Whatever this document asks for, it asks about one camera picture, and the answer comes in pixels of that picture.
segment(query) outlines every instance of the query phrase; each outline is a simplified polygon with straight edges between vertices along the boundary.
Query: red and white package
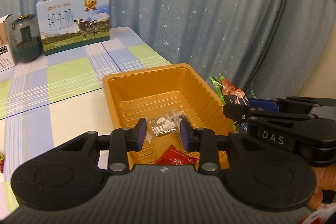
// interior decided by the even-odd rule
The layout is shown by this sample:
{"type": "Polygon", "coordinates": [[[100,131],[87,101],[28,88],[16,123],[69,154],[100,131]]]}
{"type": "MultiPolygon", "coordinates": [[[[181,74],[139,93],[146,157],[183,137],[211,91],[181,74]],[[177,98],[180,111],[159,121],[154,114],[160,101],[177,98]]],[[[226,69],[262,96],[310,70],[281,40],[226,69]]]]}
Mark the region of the red and white package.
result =
{"type": "Polygon", "coordinates": [[[299,224],[325,224],[328,220],[331,220],[330,218],[334,216],[334,213],[336,213],[336,203],[322,204],[317,211],[301,220],[299,224]]]}
{"type": "Polygon", "coordinates": [[[155,164],[158,165],[194,165],[198,158],[189,157],[178,151],[172,144],[168,149],[162,154],[160,158],[157,159],[155,164]]]}

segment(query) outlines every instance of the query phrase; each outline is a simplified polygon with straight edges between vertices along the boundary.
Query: table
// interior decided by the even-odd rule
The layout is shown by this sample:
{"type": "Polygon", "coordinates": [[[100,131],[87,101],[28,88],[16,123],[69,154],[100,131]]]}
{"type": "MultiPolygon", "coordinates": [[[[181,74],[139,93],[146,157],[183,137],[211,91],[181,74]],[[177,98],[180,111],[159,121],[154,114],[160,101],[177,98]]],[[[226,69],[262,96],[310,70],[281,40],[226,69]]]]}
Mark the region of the table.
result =
{"type": "MultiPolygon", "coordinates": [[[[86,131],[111,133],[103,76],[167,65],[130,28],[110,30],[110,40],[42,55],[0,73],[0,219],[17,207],[10,179],[14,170],[86,131]]],[[[99,167],[106,168],[107,153],[99,167]]]]}

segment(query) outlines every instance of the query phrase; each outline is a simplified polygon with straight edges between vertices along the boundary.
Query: black and white cow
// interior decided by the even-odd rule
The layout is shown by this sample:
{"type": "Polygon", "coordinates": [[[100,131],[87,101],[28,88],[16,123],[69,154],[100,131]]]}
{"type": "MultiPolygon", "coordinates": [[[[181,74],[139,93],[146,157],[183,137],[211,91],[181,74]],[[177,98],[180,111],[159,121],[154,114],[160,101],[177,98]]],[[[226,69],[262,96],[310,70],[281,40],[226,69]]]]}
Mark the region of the black and white cow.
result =
{"type": "Polygon", "coordinates": [[[76,22],[79,32],[83,35],[83,40],[86,40],[86,34],[92,32],[93,38],[95,35],[98,34],[98,21],[97,20],[90,20],[90,21],[83,21],[84,18],[77,18],[73,22],[76,22]]]}

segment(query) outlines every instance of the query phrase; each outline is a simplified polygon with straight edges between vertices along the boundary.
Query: yellow plastic tray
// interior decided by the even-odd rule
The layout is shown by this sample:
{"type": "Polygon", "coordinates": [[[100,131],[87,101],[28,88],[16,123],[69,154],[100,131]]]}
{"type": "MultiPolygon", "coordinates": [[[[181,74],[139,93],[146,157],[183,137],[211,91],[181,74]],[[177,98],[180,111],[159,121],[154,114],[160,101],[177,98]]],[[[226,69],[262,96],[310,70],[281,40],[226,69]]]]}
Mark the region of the yellow plastic tray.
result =
{"type": "MultiPolygon", "coordinates": [[[[188,65],[177,64],[106,75],[103,86],[114,128],[134,127],[141,117],[156,117],[172,109],[184,112],[193,127],[212,129],[217,135],[232,130],[216,93],[188,65]]],[[[145,141],[140,152],[129,152],[133,164],[153,164],[173,144],[182,151],[175,134],[145,141]]],[[[188,153],[199,157],[198,152],[188,153]]],[[[219,152],[221,168],[227,168],[226,153],[219,152]]]]}

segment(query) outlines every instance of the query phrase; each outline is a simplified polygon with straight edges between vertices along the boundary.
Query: ribbed gray surface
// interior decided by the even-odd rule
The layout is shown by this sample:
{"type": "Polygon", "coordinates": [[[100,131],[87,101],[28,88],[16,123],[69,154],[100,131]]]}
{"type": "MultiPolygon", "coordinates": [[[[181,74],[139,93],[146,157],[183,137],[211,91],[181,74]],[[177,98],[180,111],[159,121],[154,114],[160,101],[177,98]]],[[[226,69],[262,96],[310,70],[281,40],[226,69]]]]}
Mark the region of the ribbed gray surface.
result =
{"type": "Polygon", "coordinates": [[[112,176],[87,203],[58,212],[20,207],[3,221],[29,224],[221,223],[297,224],[308,208],[263,212],[234,199],[217,177],[191,165],[136,165],[124,176],[112,176]]]}

